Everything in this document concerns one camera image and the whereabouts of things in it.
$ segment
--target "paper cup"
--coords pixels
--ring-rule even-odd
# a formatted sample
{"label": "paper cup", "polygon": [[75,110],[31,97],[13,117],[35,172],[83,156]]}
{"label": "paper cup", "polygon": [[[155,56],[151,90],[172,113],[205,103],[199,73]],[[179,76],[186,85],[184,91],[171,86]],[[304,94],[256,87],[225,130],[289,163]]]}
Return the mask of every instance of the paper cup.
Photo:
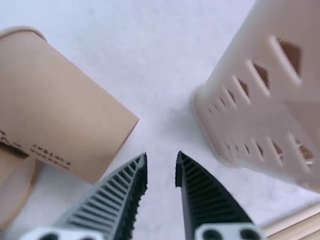
{"label": "paper cup", "polygon": [[0,113],[3,143],[90,183],[138,122],[29,27],[0,33]]}

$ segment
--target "white tabletop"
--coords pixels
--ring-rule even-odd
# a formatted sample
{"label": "white tabletop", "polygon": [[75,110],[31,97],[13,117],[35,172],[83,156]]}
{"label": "white tabletop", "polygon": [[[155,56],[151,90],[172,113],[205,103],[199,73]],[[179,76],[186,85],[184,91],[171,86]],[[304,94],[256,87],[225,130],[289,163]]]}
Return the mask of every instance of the white tabletop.
{"label": "white tabletop", "polygon": [[[39,29],[65,57],[140,117],[110,172],[142,152],[148,190],[133,239],[182,240],[181,190],[175,188],[179,150],[232,193],[256,224],[266,225],[320,200],[312,192],[214,158],[190,105],[254,0],[10,0],[1,3],[0,29]],[[88,188],[45,166],[31,197],[4,240],[52,225]]]}

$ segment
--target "slotted plastic container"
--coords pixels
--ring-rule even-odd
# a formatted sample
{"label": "slotted plastic container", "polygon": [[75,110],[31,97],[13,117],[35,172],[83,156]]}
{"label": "slotted plastic container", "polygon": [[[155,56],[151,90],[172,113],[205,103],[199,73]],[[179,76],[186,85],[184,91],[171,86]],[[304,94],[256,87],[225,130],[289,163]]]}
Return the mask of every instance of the slotted plastic container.
{"label": "slotted plastic container", "polygon": [[192,104],[218,159],[320,191],[320,1],[258,1]]}

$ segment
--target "screw hole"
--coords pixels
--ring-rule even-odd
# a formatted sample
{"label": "screw hole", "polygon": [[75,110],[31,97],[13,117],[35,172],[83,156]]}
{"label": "screw hole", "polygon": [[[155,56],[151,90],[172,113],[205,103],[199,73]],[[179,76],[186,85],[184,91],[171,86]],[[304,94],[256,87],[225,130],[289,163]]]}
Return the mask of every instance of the screw hole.
{"label": "screw hole", "polygon": [[55,233],[49,233],[42,236],[39,240],[58,240],[58,235]]}
{"label": "screw hole", "polygon": [[261,239],[259,234],[251,229],[241,230],[240,235],[243,240],[260,240]]}
{"label": "screw hole", "polygon": [[218,231],[212,229],[206,230],[202,236],[204,240],[222,240],[221,234]]}

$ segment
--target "beige cup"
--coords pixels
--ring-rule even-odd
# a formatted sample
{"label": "beige cup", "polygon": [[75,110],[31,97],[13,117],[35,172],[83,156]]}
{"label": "beige cup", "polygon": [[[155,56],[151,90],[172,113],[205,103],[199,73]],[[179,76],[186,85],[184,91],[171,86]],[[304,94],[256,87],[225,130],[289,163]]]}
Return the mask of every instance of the beige cup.
{"label": "beige cup", "polygon": [[0,33],[0,139],[94,183],[138,118],[29,27]]}
{"label": "beige cup", "polygon": [[0,143],[0,231],[26,204],[39,169],[40,162]]}

